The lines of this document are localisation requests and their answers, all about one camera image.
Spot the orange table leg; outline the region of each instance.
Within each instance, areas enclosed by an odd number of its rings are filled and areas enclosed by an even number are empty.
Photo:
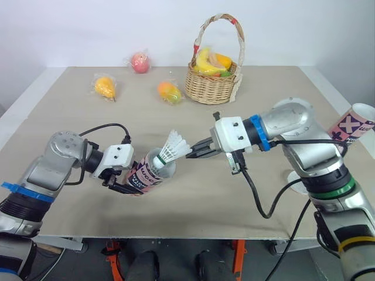
[[[114,240],[110,240],[107,242],[106,245],[106,252],[103,254],[107,255],[107,262],[110,262],[113,281],[125,281],[125,279],[121,275],[121,265],[118,260],[118,253],[120,252],[121,247],[120,243]]]
[[[245,240],[233,240],[234,248],[233,274],[237,281],[241,281],[242,267],[244,263],[244,255],[247,253],[245,248]]]

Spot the yellow pear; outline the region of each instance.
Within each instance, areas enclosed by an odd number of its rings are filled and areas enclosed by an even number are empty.
[[[116,91],[113,80],[110,77],[100,77],[95,82],[95,91],[106,98],[113,98],[115,100]]]

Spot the table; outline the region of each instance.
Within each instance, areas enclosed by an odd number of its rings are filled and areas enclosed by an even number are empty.
[[[17,182],[29,163],[43,153],[50,136],[60,130],[82,132],[109,122],[122,123],[129,129],[136,159],[140,159],[151,148],[162,147],[171,129],[178,130],[191,145],[208,137],[215,111],[222,116],[246,118],[268,111],[284,98],[300,97],[314,105],[317,120],[328,129],[338,119],[338,113],[344,113],[350,106],[313,67],[243,67],[242,85],[236,101],[230,104],[203,105],[185,98],[181,104],[171,106],[162,101],[156,92],[158,83],[173,77],[183,88],[186,71],[186,67],[155,67],[147,74],[134,74],[123,67],[48,69],[0,119],[3,132],[0,179]],[[117,102],[90,93],[95,73],[109,73],[117,79]],[[120,129],[107,128],[88,135],[88,139],[104,150],[120,143],[122,134]],[[370,131],[362,142],[368,151],[361,142],[356,142],[345,162],[373,203],[374,132]],[[291,166],[281,148],[269,152],[254,149],[245,157],[267,210],[286,184]],[[75,170],[70,181],[78,177],[79,171]],[[1,198],[7,194],[6,190],[0,190]],[[81,185],[64,187],[46,214],[40,234],[285,239],[290,236],[307,199],[287,191],[273,217],[265,220],[257,212],[244,177],[231,175],[224,155],[180,159],[172,180],[141,197],[108,190],[101,186],[101,181],[86,175]],[[310,207],[297,238],[315,237],[313,212]]]

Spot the basket handle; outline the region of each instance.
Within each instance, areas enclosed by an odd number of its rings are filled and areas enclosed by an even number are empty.
[[[238,20],[234,18],[233,16],[227,14],[227,13],[218,13],[216,16],[212,16],[208,20],[205,21],[205,23],[200,27],[200,32],[194,41],[194,53],[192,57],[192,66],[195,66],[196,62],[196,56],[197,52],[200,46],[200,42],[202,41],[202,36],[204,34],[204,31],[209,26],[210,23],[217,21],[218,19],[226,19],[229,21],[232,25],[234,25],[237,29],[237,35],[238,35],[238,42],[240,43],[240,55],[238,57],[238,65],[241,67],[244,62],[244,56],[245,56],[245,38],[244,38],[244,32],[242,30],[242,27]]]

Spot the printed label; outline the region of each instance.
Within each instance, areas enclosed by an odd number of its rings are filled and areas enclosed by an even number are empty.
[[[151,187],[156,186],[163,181],[162,178],[154,175],[151,171],[147,158],[148,156],[144,157],[139,161],[137,166],[127,174],[128,184],[137,187],[143,192],[148,192]]]
[[[365,120],[353,111],[349,111],[344,114],[336,125],[330,128],[328,133],[332,139],[345,141],[349,146],[367,131],[371,130],[374,125],[374,122]]]

